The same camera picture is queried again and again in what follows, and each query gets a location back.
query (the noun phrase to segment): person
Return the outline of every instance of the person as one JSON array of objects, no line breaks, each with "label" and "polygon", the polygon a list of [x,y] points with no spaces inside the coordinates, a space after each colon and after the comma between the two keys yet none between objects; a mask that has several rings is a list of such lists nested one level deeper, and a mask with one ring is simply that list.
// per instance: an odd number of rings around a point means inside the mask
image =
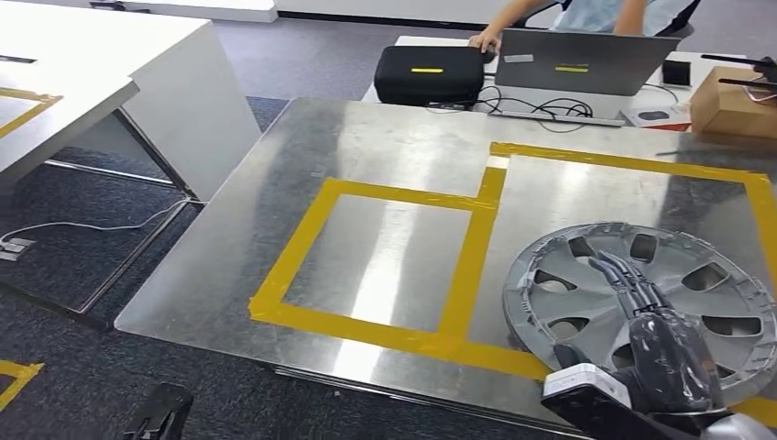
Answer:
[{"label": "person", "polygon": [[[617,35],[662,33],[684,11],[695,8],[698,0],[553,0],[567,4],[551,30],[561,32],[611,32]],[[485,52],[501,47],[499,34],[521,17],[546,4],[547,0],[512,0],[486,30],[472,37],[470,46]]]}]

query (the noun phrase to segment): black bag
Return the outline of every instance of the black bag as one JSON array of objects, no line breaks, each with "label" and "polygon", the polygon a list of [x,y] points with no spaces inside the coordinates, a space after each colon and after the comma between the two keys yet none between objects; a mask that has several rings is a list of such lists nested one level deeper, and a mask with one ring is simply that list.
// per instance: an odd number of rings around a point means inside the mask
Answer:
[{"label": "black bag", "polygon": [[483,80],[483,56],[477,48],[392,46],[380,57],[375,90],[385,104],[472,105]]}]

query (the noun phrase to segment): robotic hand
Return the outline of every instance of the robotic hand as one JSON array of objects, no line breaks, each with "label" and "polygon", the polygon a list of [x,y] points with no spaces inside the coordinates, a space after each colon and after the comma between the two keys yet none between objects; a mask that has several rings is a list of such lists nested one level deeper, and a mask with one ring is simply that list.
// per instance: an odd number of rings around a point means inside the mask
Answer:
[{"label": "robotic hand", "polygon": [[636,266],[604,251],[588,263],[617,293],[634,366],[605,371],[575,346],[556,345],[563,369],[546,378],[544,406],[603,440],[777,439],[725,408],[716,364],[697,326]]}]

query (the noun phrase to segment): stainless steel tabletop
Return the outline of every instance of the stainless steel tabletop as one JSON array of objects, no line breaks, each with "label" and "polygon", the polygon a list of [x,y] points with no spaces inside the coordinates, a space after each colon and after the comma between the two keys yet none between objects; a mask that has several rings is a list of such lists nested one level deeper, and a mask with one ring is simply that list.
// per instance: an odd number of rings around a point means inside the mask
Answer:
[{"label": "stainless steel tabletop", "polygon": [[[296,100],[115,326],[563,430],[503,316],[512,260],[553,230],[623,221],[709,241],[773,292],[771,184],[735,171],[776,174],[773,144]],[[741,409],[774,424],[774,408]]]},{"label": "stainless steel tabletop", "polygon": [[129,78],[0,62],[0,178],[25,175],[137,92]]}]

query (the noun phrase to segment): black cable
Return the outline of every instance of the black cable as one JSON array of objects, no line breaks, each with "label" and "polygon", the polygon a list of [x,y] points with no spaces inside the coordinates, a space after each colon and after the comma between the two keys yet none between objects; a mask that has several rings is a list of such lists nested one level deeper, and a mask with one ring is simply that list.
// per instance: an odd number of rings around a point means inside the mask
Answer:
[{"label": "black cable", "polygon": [[656,89],[661,89],[661,90],[665,91],[666,93],[670,94],[674,98],[674,103],[675,104],[680,104],[680,98],[677,96],[677,93],[675,93],[672,89],[664,87],[662,85],[658,85],[658,84],[646,83],[645,85],[649,85],[650,87],[655,87]]},{"label": "black cable", "polygon": [[[521,103],[523,105],[527,105],[531,109],[531,113],[536,113],[536,112],[545,112],[545,113],[547,113],[548,115],[550,115],[550,117],[553,120],[553,122],[558,122],[556,120],[556,117],[558,115],[556,113],[552,112],[551,109],[554,109],[554,110],[566,110],[566,116],[570,116],[572,114],[572,112],[577,112],[577,115],[574,115],[574,117],[594,117],[594,109],[589,104],[586,104],[583,101],[579,101],[579,100],[574,99],[574,98],[554,98],[554,99],[552,99],[550,101],[547,101],[547,102],[545,102],[543,104],[535,105],[535,104],[532,104],[532,103],[530,103],[528,101],[524,101],[522,99],[503,96],[501,89],[499,89],[496,85],[486,86],[486,87],[484,87],[483,89],[480,90],[480,93],[483,93],[484,91],[486,91],[488,89],[496,90],[498,97],[477,100],[477,101],[474,101],[474,102],[472,102],[472,101],[460,101],[460,102],[454,102],[454,103],[440,103],[439,105],[475,105],[475,104],[484,104],[484,105],[488,105],[489,107],[491,107],[491,111],[488,112],[488,114],[492,115],[494,113],[502,113],[502,111],[499,109],[499,107],[502,104],[502,101],[513,101],[513,102]],[[564,102],[564,101],[571,102],[571,103],[574,103],[574,104],[573,105],[550,105],[550,104],[555,104],[555,103]],[[424,108],[426,108],[426,110],[429,111],[429,112],[432,112],[432,110],[435,109],[435,108],[436,109],[440,109],[440,110],[446,110],[444,108],[441,108],[440,106],[428,106],[427,105]],[[432,113],[435,113],[435,114],[461,113],[461,112],[464,112],[466,109],[462,108],[462,109],[447,109],[447,110],[450,110],[450,111],[444,111],[444,112],[441,112],[441,113],[437,113],[437,112],[432,112]],[[553,128],[550,128],[550,127],[546,126],[544,124],[544,121],[537,120],[537,123],[540,124],[540,127],[544,128],[547,131],[550,131],[551,133],[571,133],[573,131],[577,131],[577,130],[579,130],[579,129],[581,129],[581,128],[586,126],[586,124],[580,124],[580,126],[576,126],[575,128],[572,128],[570,130],[556,130],[556,129],[553,129]]]}]

